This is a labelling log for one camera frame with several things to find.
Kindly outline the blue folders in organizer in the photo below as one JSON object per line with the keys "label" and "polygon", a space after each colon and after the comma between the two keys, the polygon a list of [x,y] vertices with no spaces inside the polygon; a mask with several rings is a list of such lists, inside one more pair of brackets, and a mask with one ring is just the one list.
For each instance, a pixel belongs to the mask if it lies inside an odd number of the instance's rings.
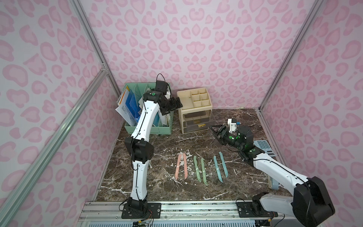
{"label": "blue folders in organizer", "polygon": [[131,114],[131,123],[129,125],[131,126],[136,126],[139,119],[140,119],[140,106],[138,104],[138,102],[136,101],[136,96],[135,94],[132,92],[132,90],[125,90],[125,94],[127,95],[127,99],[126,99],[126,107],[128,108],[130,114]]}

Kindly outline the green fruit knife right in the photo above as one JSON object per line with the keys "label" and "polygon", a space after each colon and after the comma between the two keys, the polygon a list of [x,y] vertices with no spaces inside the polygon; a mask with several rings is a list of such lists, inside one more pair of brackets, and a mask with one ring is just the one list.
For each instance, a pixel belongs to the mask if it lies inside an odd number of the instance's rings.
{"label": "green fruit knife right", "polygon": [[207,186],[207,174],[206,174],[206,169],[205,169],[205,162],[204,162],[204,158],[201,158],[201,169],[202,169],[202,179],[203,179],[203,183]]}

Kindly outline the pink fruit knife left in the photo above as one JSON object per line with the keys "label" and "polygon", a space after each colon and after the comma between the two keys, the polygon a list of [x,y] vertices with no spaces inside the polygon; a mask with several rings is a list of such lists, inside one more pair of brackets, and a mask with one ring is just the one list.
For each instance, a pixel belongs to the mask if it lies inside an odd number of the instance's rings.
{"label": "pink fruit knife left", "polygon": [[175,169],[175,180],[178,180],[178,176],[179,176],[179,170],[180,170],[180,161],[182,158],[182,154],[178,155],[178,159],[177,159],[177,163],[176,163],[176,169]]}

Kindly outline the aluminium front rail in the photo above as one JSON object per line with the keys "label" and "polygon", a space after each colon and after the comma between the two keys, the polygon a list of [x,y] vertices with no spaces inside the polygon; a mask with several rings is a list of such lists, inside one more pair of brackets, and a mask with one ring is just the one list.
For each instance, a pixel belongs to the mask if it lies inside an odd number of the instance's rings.
{"label": "aluminium front rail", "polygon": [[162,204],[160,218],[122,219],[120,202],[88,202],[76,223],[78,227],[300,227],[292,216],[278,213],[276,218],[240,218],[232,201],[157,201]]}

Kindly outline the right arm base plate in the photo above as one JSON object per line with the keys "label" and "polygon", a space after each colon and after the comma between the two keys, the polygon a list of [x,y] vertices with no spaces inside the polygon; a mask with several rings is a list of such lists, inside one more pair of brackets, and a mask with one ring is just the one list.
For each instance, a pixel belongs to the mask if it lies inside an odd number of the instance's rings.
{"label": "right arm base plate", "polygon": [[262,207],[254,205],[254,202],[237,201],[238,215],[240,218],[276,218],[277,212],[266,211]]}

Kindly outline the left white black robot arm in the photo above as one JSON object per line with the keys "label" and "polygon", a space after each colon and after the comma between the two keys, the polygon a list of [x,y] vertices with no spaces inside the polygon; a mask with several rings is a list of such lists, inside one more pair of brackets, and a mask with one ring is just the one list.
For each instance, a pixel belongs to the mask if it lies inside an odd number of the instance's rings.
{"label": "left white black robot arm", "polygon": [[170,85],[157,80],[153,89],[142,96],[142,112],[139,122],[124,144],[131,158],[133,170],[132,190],[126,208],[132,212],[145,214],[147,205],[147,171],[154,155],[154,146],[149,143],[151,128],[157,114],[162,116],[182,107],[179,98],[172,96]]}

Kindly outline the pink fruit knife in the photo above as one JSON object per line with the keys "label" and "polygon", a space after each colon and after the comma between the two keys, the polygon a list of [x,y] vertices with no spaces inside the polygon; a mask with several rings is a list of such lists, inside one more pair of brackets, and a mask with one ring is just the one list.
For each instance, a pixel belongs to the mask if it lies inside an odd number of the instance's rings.
{"label": "pink fruit knife", "polygon": [[179,170],[180,170],[180,161],[182,158],[182,154],[178,155],[178,159],[177,159],[177,163],[176,163],[176,169],[175,169],[175,180],[178,180],[178,176],[179,176]]}
{"label": "pink fruit knife", "polygon": [[183,156],[183,166],[184,166],[184,179],[187,179],[188,177],[187,157],[185,153],[183,153],[182,156]]}

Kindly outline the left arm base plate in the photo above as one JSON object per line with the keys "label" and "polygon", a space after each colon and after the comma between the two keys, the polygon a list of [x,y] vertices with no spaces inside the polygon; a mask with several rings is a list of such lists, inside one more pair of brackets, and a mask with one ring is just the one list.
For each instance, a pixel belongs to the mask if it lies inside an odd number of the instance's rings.
{"label": "left arm base plate", "polygon": [[147,201],[127,202],[122,209],[122,219],[143,219],[149,216],[157,219],[161,216],[162,204]]}

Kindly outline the green fruit knife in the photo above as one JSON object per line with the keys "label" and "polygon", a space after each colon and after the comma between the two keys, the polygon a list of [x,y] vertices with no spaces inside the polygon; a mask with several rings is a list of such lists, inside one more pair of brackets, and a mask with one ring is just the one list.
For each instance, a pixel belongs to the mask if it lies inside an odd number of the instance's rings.
{"label": "green fruit knife", "polygon": [[196,156],[193,157],[193,161],[194,161],[195,173],[196,173],[197,180],[199,182],[201,182],[201,177],[200,177],[200,172],[199,172],[199,167],[198,167],[198,160],[197,160]]}
{"label": "green fruit knife", "polygon": [[205,169],[205,162],[204,162],[204,158],[201,158],[201,169],[202,169],[202,179],[203,179],[203,183],[207,186],[207,174],[206,174],[206,169]]}

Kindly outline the beige three-drawer organizer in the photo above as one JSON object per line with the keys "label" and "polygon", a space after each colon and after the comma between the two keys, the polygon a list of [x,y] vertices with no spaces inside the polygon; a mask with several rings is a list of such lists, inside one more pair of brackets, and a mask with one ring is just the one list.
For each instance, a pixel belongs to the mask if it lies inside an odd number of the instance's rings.
{"label": "beige three-drawer organizer", "polygon": [[216,123],[206,88],[181,90],[177,92],[177,97],[182,103],[178,115],[183,134],[208,130]]}

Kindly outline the green fruit knife left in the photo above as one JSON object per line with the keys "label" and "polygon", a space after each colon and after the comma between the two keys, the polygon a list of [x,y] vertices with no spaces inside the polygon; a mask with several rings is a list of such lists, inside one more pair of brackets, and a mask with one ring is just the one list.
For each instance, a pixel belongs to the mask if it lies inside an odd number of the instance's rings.
{"label": "green fruit knife left", "polygon": [[197,160],[196,156],[193,157],[193,161],[194,161],[195,173],[196,173],[197,180],[199,182],[201,182],[201,177],[200,177],[200,172],[199,172],[199,167],[198,167],[198,160]]}

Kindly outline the green file organizer box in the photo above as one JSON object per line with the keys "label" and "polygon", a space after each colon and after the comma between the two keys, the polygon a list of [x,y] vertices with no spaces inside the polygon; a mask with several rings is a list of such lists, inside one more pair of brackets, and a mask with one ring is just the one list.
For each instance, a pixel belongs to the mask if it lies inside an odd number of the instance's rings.
{"label": "green file organizer box", "polygon": [[[152,83],[126,83],[123,92],[128,89],[132,90],[132,92],[136,96],[136,101],[138,102],[141,110],[140,114],[142,113],[143,109],[143,101],[142,96],[145,92],[154,89],[156,86],[155,82]],[[172,111],[169,114],[161,115],[160,111],[154,118],[153,125],[151,127],[150,134],[158,134],[158,135],[170,135],[172,133],[172,125],[173,125],[173,119],[174,119],[174,112]],[[125,129],[128,132],[128,134],[132,134],[134,130],[136,129],[136,126],[131,126],[128,124],[128,122],[125,124]]]}

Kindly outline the pink fruit knife right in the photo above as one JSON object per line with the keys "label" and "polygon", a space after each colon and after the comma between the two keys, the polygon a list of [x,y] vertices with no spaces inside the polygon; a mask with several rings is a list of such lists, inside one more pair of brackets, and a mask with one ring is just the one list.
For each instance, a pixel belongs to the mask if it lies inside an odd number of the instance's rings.
{"label": "pink fruit knife right", "polygon": [[188,177],[187,157],[185,153],[183,153],[182,156],[183,156],[183,166],[184,166],[184,179],[187,179]]}

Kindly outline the grey blue calculator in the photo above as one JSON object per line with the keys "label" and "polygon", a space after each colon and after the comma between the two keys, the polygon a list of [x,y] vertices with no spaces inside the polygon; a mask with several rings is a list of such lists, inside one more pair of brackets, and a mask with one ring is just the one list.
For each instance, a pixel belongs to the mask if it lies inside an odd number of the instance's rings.
{"label": "grey blue calculator", "polygon": [[275,157],[276,154],[273,151],[272,147],[269,145],[269,143],[266,140],[256,140],[253,141],[253,144],[263,150],[265,153],[267,153],[271,157]]}

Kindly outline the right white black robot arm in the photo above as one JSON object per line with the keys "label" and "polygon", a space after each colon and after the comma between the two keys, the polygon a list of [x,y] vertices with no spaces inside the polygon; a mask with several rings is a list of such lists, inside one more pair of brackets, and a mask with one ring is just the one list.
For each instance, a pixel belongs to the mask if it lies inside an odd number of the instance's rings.
{"label": "right white black robot arm", "polygon": [[232,119],[226,125],[212,125],[215,139],[226,147],[232,147],[242,161],[277,180],[291,196],[278,196],[267,192],[255,195],[251,212],[263,214],[282,213],[295,217],[305,227],[316,227],[336,213],[325,183],[318,177],[307,177],[277,162],[264,150],[254,145],[250,127]]}

